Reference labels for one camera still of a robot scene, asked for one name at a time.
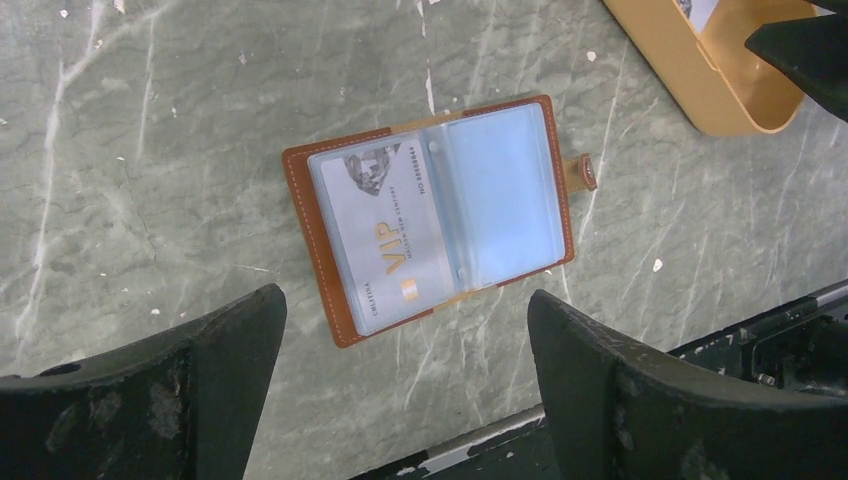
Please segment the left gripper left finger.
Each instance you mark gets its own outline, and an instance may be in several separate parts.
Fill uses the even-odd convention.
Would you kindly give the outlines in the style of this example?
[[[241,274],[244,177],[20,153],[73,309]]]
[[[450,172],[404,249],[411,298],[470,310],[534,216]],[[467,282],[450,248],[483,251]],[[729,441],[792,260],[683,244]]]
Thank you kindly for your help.
[[[1,380],[5,479],[240,479],[283,339],[267,284],[126,346]]]

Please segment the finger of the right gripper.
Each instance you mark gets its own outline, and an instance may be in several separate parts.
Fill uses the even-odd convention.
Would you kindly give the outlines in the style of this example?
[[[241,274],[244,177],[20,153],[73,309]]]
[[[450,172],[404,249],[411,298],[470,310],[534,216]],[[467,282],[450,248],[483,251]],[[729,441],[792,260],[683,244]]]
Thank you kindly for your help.
[[[745,47],[822,108],[847,119],[847,2],[815,1],[825,15],[766,23]]]

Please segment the brown leather card holder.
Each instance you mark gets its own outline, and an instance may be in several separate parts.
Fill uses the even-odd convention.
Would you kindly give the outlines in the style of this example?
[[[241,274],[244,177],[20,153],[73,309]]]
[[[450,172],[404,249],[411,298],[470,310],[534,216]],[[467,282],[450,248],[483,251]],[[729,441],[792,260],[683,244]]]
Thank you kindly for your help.
[[[433,308],[363,336],[355,330],[307,161],[314,154],[412,134],[421,138],[427,155],[460,291]],[[476,292],[570,262],[575,249],[568,197],[597,187],[588,154],[561,155],[552,101],[546,95],[291,147],[283,152],[282,163],[324,311],[341,348]]]

